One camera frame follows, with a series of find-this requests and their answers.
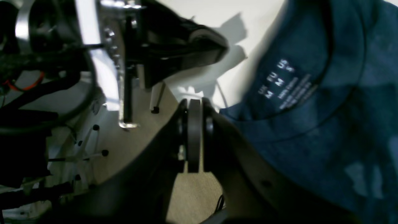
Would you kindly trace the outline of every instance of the orange wire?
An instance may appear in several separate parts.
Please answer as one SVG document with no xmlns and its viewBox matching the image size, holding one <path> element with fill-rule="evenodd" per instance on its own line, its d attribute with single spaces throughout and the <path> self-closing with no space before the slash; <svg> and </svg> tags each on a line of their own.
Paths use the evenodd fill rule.
<svg viewBox="0 0 398 224">
<path fill-rule="evenodd" d="M 31 89 L 35 88 L 38 84 L 40 84 L 43 81 L 44 76 L 45 76 L 45 73 L 41 71 L 39 79 L 36 82 L 34 82 L 32 85 L 30 85 L 28 87 L 25 87 L 25 88 L 22 88 L 22 90 L 28 91 L 28 90 L 31 90 Z M 11 84 L 9 80 L 7 80 L 4 84 L 8 84 L 8 86 L 12 90 L 19 91 L 19 89 L 16 88 L 13 84 Z"/>
</svg>

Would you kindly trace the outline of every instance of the wire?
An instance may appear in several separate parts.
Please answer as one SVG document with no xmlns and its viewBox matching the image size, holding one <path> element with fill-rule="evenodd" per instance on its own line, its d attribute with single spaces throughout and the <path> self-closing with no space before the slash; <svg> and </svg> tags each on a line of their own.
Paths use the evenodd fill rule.
<svg viewBox="0 0 398 224">
<path fill-rule="evenodd" d="M 222 208 L 224 207 L 224 200 L 225 200 L 224 195 L 221 195 L 219 197 L 219 200 L 217 201 L 216 210 L 214 211 L 214 214 L 222 210 Z"/>
<path fill-rule="evenodd" d="M 40 72 L 40 77 L 39 79 L 36 80 L 36 82 L 34 82 L 32 85 L 25 87 L 25 88 L 19 88 L 15 85 L 15 83 L 11 83 L 9 80 L 7 80 L 5 82 L 5 84 L 8 84 L 8 86 L 10 87 L 10 89 L 15 90 L 15 91 L 20 91 L 20 92 L 26 92 L 28 90 L 31 90 L 33 88 L 35 88 L 37 85 L 41 84 L 43 82 L 45 73 L 44 72 Z"/>
<path fill-rule="evenodd" d="M 85 110 L 91 101 L 94 99 L 96 87 L 97 87 L 97 74 L 95 71 L 95 67 L 93 61 L 91 60 L 89 49 L 84 52 L 84 58 L 87 61 L 87 65 L 90 72 L 91 83 L 89 87 L 88 94 L 84 97 L 84 100 L 72 111 L 69 113 L 60 116 L 57 120 L 42 123 L 39 125 L 34 126 L 26 126 L 26 127 L 7 127 L 7 126 L 0 126 L 0 136 L 16 136 L 16 135 L 23 135 L 29 134 L 32 132 L 39 132 L 43 130 L 47 130 L 59 125 L 64 124 L 67 120 L 70 120 L 77 116 L 80 112 Z"/>
<path fill-rule="evenodd" d="M 48 83 L 41 84 L 29 92 L 22 94 L 9 104 L 4 106 L 0 112 L 12 113 L 14 110 L 20 109 L 22 106 L 31 103 L 44 95 L 55 93 L 61 90 L 67 90 L 76 85 L 80 80 L 79 71 L 67 71 L 66 76 Z"/>
<path fill-rule="evenodd" d="M 0 109 L 3 108 L 4 104 L 6 103 L 6 96 L 3 95 L 3 101 L 1 103 Z"/>
</svg>

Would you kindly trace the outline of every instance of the fabric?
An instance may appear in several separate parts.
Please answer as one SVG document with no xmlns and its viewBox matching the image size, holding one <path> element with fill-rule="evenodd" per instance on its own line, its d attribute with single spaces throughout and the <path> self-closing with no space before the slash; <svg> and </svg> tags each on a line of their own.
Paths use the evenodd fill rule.
<svg viewBox="0 0 398 224">
<path fill-rule="evenodd" d="M 291 0 L 241 103 L 220 111 L 296 184 L 398 222 L 398 10 Z"/>
</svg>

